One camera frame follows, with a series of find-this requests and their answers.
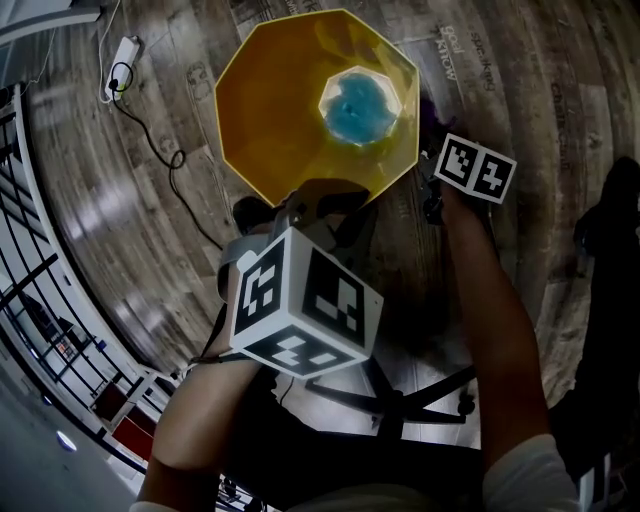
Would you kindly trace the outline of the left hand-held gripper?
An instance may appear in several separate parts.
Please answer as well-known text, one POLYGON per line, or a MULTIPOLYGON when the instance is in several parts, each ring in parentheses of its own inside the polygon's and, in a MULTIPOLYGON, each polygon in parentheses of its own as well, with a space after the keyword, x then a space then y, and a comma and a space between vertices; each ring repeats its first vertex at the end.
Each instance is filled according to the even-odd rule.
POLYGON ((349 180, 310 179, 284 205, 294 219, 318 221, 229 244, 223 261, 239 271, 233 352, 295 378, 316 378, 372 355, 384 299, 357 274, 378 217, 375 203, 363 206, 369 196, 349 180), (350 215, 332 230, 319 220, 332 214, 350 215))

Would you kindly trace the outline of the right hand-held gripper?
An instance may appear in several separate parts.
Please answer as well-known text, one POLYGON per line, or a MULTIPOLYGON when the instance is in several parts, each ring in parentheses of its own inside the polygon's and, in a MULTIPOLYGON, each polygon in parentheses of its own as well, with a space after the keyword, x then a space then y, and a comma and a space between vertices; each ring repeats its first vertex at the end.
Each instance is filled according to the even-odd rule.
POLYGON ((423 213, 434 225, 442 224, 442 183, 474 199, 501 205, 517 166, 511 158, 451 133, 425 164, 423 213))

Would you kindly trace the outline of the purple cloth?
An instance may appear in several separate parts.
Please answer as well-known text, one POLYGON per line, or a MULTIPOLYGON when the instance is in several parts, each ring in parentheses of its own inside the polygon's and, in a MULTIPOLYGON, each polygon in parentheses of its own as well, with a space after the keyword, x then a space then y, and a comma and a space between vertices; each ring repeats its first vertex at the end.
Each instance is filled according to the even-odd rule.
POLYGON ((456 121, 455 116, 441 121, 431 99, 428 96, 420 97, 420 133, 422 136, 444 138, 452 130, 456 121))

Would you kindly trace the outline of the yellow plastic bucket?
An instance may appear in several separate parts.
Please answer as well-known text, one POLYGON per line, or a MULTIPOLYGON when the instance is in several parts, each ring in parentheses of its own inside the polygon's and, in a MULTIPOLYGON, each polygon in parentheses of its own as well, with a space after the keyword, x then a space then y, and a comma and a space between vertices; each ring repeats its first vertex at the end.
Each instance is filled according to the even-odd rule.
POLYGON ((223 159, 277 205, 311 179, 345 179, 376 198, 418 160, 419 70, 345 9, 256 25, 215 86, 223 159), (329 128, 330 104, 348 76, 367 78, 390 122, 370 142, 329 128))

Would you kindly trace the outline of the person's left forearm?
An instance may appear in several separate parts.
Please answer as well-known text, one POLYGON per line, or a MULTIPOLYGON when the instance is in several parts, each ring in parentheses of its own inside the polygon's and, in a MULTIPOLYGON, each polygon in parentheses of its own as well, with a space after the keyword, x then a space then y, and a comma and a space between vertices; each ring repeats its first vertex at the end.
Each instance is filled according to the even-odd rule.
POLYGON ((234 417, 259 369, 246 360, 191 370, 156 426, 138 504, 172 512, 215 508, 234 417))

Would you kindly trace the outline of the person's right forearm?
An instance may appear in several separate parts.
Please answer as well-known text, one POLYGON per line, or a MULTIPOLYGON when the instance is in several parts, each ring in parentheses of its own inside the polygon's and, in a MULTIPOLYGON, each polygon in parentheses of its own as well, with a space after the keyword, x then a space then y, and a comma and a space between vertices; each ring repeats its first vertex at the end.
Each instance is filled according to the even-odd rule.
POLYGON ((550 432, 534 328, 479 217, 458 190, 441 188, 442 218, 479 387, 481 449, 491 467, 550 432))

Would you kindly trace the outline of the person's black left shoe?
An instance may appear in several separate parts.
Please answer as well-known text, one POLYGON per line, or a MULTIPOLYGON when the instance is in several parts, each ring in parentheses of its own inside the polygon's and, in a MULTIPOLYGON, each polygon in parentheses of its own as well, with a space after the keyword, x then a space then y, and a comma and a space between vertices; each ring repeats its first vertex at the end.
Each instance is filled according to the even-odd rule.
POLYGON ((273 220, 273 209, 262 199, 248 196, 233 205, 232 216, 240 234, 247 235, 255 227, 270 223, 273 220))

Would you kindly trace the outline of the person's black shoe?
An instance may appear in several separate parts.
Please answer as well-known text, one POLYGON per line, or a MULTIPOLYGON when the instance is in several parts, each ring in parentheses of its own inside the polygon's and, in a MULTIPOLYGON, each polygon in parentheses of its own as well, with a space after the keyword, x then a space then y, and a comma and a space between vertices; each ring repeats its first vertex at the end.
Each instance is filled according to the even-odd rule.
POLYGON ((640 164, 631 157, 620 157, 606 176, 599 202, 576 223, 576 245, 595 257, 623 241, 638 242, 639 202, 640 164))
POLYGON ((233 205, 232 216, 240 234, 247 235, 255 227, 270 223, 273 220, 273 209, 262 199, 248 196, 233 205))

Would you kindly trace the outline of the blue crumpled wad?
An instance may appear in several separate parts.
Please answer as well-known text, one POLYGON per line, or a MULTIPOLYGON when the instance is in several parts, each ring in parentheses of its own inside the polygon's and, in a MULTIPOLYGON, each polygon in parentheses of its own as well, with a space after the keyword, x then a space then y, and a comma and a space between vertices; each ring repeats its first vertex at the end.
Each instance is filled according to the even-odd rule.
POLYGON ((402 104, 386 75, 354 66, 327 80, 318 110, 334 138, 364 146, 391 132, 402 104))

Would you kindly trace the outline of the person's black right shoe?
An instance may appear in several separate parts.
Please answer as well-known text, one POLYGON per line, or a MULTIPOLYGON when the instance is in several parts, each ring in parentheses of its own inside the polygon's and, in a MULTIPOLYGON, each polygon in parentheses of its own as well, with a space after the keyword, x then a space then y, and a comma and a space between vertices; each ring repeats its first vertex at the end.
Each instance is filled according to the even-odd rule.
POLYGON ((623 241, 638 242, 639 202, 640 164, 631 157, 620 157, 606 176, 599 202, 576 223, 576 245, 595 257, 623 241))

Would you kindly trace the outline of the black wrist band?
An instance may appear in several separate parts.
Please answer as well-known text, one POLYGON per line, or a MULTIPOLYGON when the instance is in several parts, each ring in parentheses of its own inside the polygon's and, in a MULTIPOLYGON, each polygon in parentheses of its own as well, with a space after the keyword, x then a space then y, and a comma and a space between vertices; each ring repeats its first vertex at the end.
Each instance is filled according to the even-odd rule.
POLYGON ((228 362, 245 361, 249 356, 240 352, 228 351, 218 355, 194 357, 189 361, 189 367, 198 365, 224 364, 228 362))

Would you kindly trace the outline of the person's right leg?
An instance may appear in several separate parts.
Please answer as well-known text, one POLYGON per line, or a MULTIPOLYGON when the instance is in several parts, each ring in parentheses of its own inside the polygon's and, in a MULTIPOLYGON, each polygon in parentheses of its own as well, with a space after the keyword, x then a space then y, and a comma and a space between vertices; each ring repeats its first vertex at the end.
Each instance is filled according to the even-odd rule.
POLYGON ((558 451, 574 480, 618 445, 640 405, 640 238, 593 259, 575 384, 550 410, 558 451))

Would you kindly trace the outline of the red board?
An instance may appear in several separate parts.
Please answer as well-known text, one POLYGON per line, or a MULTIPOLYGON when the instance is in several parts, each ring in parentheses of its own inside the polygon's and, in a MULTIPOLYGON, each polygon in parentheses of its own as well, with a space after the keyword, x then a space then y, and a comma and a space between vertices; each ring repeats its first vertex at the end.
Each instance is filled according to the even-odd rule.
POLYGON ((112 437, 141 459, 148 461, 151 452, 156 424, 152 421, 136 423, 124 417, 112 433, 112 437))

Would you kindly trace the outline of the person's white shirt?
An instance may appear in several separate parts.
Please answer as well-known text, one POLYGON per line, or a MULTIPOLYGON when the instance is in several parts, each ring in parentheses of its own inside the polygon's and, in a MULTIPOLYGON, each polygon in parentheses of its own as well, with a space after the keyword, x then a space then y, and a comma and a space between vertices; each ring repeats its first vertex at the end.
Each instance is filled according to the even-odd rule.
MULTIPOLYGON (((550 434, 530 438, 495 462, 482 483, 484 512, 581 512, 579 495, 550 434)), ((448 503, 409 487, 360 485, 285 512, 446 512, 448 503)))

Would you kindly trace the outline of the black metal railing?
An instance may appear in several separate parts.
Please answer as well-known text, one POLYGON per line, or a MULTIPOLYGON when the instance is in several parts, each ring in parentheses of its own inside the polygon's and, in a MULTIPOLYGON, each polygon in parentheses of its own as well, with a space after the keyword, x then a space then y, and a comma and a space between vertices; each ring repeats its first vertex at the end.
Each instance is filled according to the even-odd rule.
POLYGON ((22 84, 0 89, 0 341, 125 479, 148 461, 112 437, 124 417, 155 424, 168 395, 105 323, 67 257, 35 167, 22 84), (108 383, 126 394, 111 422, 92 405, 108 383))

